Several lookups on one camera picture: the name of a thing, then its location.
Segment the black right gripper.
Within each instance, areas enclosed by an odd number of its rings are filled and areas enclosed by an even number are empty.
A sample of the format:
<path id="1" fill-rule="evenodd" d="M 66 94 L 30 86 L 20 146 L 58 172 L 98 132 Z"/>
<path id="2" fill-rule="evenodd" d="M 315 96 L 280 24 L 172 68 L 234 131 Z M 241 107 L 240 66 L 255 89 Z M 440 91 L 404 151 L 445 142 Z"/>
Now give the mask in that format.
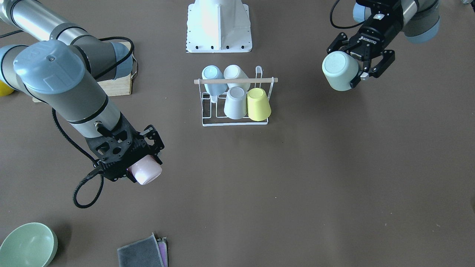
<path id="1" fill-rule="evenodd" d="M 108 180 L 115 181 L 126 176 L 135 184 L 137 179 L 127 168 L 147 155 L 159 165 L 163 164 L 159 154 L 165 145 L 153 125 L 139 132 L 121 115 L 112 130 L 101 123 L 97 124 L 95 130 L 99 136 L 85 140 L 99 159 L 97 169 Z"/>

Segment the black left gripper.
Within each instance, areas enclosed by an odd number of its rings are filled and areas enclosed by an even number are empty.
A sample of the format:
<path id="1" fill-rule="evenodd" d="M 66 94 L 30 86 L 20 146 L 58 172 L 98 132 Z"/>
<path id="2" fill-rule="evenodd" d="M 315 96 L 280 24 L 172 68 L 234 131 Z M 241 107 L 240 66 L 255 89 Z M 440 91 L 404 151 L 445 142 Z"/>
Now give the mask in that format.
<path id="1" fill-rule="evenodd" d="M 349 82 L 356 88 L 362 80 L 379 78 L 395 61 L 394 50 L 384 50 L 402 30 L 404 25 L 402 2 L 400 0 L 358 0 L 358 5 L 370 8 L 371 14 L 358 32 L 349 39 L 340 32 L 326 49 L 327 54 L 342 51 L 363 62 L 363 67 Z M 370 66 L 370 59 L 382 56 L 381 61 Z"/>

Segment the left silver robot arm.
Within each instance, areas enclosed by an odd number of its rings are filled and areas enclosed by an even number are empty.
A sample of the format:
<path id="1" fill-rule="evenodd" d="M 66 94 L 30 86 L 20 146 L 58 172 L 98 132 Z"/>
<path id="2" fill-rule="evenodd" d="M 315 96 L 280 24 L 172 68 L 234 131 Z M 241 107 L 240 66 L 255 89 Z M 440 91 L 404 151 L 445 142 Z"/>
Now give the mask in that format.
<path id="1" fill-rule="evenodd" d="M 440 26 L 438 0 L 358 0 L 353 17 L 358 31 L 341 32 L 327 48 L 322 71 L 331 88 L 346 91 L 378 78 L 395 61 L 387 46 L 399 33 L 412 43 L 431 40 Z"/>

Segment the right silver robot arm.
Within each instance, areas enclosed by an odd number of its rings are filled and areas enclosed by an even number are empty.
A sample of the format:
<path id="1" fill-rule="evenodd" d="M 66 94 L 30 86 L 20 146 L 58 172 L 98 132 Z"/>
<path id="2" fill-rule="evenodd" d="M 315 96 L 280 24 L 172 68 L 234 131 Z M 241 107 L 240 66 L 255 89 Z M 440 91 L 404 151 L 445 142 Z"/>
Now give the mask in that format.
<path id="1" fill-rule="evenodd" d="M 1 48 L 1 81 L 48 104 L 61 134 L 93 163 L 73 192 L 78 208 L 98 200 L 105 179 L 145 185 L 162 173 L 158 131 L 136 130 L 99 84 L 132 73 L 131 39 L 98 39 L 37 0 L 2 0 L 1 20 L 38 40 Z"/>

